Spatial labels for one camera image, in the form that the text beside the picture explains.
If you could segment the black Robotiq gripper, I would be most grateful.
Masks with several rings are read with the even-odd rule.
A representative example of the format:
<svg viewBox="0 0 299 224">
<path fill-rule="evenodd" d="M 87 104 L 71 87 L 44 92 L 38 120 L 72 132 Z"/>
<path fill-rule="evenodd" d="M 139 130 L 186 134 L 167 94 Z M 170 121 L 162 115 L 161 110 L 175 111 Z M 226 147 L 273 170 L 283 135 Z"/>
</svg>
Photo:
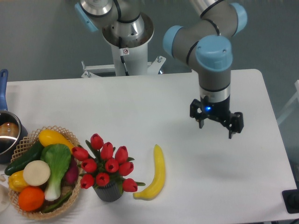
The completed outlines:
<svg viewBox="0 0 299 224">
<path fill-rule="evenodd" d="M 235 112 L 231 113 L 230 109 L 230 96 L 221 102 L 211 102 L 209 97 L 205 96 L 200 98 L 200 101 L 194 99 L 190 104 L 190 117 L 194 118 L 199 128 L 204 126 L 204 120 L 206 118 L 223 121 L 222 125 L 228 129 L 228 138 L 232 139 L 236 133 L 241 133 L 244 122 L 243 113 Z"/>
</svg>

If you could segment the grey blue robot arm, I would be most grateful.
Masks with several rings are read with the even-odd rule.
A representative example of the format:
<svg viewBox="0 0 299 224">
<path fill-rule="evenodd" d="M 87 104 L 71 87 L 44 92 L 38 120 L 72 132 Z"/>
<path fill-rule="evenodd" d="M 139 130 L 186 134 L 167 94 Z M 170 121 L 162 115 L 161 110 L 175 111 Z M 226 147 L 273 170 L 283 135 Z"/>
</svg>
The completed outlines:
<svg viewBox="0 0 299 224">
<path fill-rule="evenodd" d="M 193 27 L 173 26 L 163 37 L 163 49 L 199 76 L 200 98 L 190 104 L 190 116 L 203 127 L 205 119 L 221 123 L 230 135 L 243 129 L 243 114 L 230 104 L 230 38 L 247 24 L 247 13 L 238 3 L 193 0 L 200 21 Z M 117 76 L 148 73 L 147 45 L 153 22 L 141 11 L 138 0 L 80 0 L 75 9 L 87 28 L 101 30 L 110 44 Z"/>
</svg>

